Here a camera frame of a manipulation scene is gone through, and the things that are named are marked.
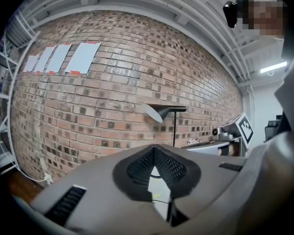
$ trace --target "brick wall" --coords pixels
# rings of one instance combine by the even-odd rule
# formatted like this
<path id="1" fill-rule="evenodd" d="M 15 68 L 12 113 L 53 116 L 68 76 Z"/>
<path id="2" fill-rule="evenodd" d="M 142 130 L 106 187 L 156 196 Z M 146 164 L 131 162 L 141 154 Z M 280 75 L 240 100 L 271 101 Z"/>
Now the brick wall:
<path id="1" fill-rule="evenodd" d="M 176 146 L 190 138 L 207 141 L 215 126 L 243 110 L 242 95 L 225 69 L 192 39 L 158 21 L 98 11 L 37 30 L 29 54 L 52 44 L 72 47 L 56 75 L 24 74 L 22 67 L 16 81 L 14 149 L 35 178 L 47 170 L 57 180 L 86 160 L 147 143 L 172 144 L 173 115 L 156 123 L 141 103 L 187 106 L 177 114 Z M 101 42 L 88 74 L 65 74 L 82 41 Z"/>

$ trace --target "lamp pole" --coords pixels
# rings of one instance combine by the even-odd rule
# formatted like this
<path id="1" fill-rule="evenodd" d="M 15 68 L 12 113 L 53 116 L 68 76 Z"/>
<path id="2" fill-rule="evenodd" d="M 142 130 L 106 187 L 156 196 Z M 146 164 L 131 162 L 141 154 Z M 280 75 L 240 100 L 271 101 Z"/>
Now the lamp pole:
<path id="1" fill-rule="evenodd" d="M 175 146 L 176 112 L 174 112 L 173 146 Z"/>

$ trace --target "headset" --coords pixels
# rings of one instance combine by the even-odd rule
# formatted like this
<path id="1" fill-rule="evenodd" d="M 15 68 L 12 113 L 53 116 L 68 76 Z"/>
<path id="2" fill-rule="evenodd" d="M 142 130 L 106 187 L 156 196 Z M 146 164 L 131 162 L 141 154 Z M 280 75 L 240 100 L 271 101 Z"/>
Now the headset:
<path id="1" fill-rule="evenodd" d="M 236 3 L 228 1 L 223 6 L 227 25 L 234 28 L 237 23 L 237 18 L 248 19 L 248 0 L 236 0 Z"/>

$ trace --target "white ceiling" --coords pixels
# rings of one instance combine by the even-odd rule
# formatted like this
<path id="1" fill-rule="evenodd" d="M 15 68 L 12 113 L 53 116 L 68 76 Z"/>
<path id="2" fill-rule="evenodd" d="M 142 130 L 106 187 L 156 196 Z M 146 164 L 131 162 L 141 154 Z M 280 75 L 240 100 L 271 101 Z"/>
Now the white ceiling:
<path id="1" fill-rule="evenodd" d="M 206 48 L 239 86 L 280 79 L 259 70 L 283 62 L 283 41 L 260 37 L 238 24 L 230 29 L 222 7 L 229 0 L 25 0 L 21 12 L 33 27 L 71 13 L 114 9 L 167 23 Z"/>

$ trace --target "cable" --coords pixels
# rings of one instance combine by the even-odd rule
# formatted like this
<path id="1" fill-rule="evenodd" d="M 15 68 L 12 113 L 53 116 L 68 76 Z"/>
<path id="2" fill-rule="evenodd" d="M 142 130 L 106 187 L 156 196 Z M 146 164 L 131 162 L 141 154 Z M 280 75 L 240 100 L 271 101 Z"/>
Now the cable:
<path id="1" fill-rule="evenodd" d="M 158 201 L 158 202 L 161 202 L 161 203 L 165 203 L 165 204 L 168 204 L 167 202 L 164 202 L 164 201 L 160 201 L 160 200 L 154 200 L 153 201 Z"/>
<path id="2" fill-rule="evenodd" d="M 272 71 L 272 75 L 269 75 L 269 73 L 267 72 L 267 74 L 268 74 L 268 76 L 273 76 L 273 74 L 274 74 L 274 70 Z"/>
<path id="3" fill-rule="evenodd" d="M 7 159 L 10 160 L 10 162 L 11 162 L 12 164 L 15 165 L 15 168 L 16 168 L 21 174 L 23 174 L 25 177 L 27 177 L 27 178 L 31 179 L 32 181 L 35 181 L 35 182 L 43 182 L 43 181 L 46 181 L 46 180 L 47 180 L 47 176 L 45 176 L 43 180 L 36 180 L 36 179 L 33 179 L 33 178 L 27 176 L 25 173 L 23 173 L 23 172 L 21 171 L 21 169 L 19 169 L 19 168 L 16 166 L 15 162 L 12 161 L 10 157 L 8 157 L 8 155 L 7 155 L 6 152 L 4 151 L 4 149 L 3 149 L 2 145 L 1 145 L 1 143 L 0 143 L 0 148 L 1 148 L 1 150 L 3 151 L 3 153 L 5 154 L 5 156 L 7 157 Z"/>
<path id="4" fill-rule="evenodd" d="M 161 176 L 154 176 L 154 175 L 150 175 L 152 178 L 156 178 L 156 179 L 161 179 Z"/>

